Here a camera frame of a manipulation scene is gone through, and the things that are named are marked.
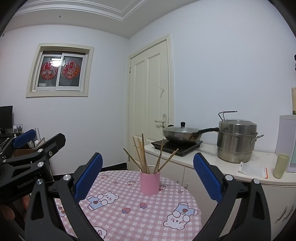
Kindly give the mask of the person's left hand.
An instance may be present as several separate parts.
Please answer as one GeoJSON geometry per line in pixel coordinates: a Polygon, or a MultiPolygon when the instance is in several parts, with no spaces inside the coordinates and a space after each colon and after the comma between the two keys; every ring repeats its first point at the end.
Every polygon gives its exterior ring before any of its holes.
{"type": "Polygon", "coordinates": [[[4,218],[8,221],[12,221],[15,219],[16,214],[22,215],[23,220],[26,220],[27,209],[29,207],[30,195],[26,195],[23,198],[7,205],[1,204],[1,213],[4,218]]]}

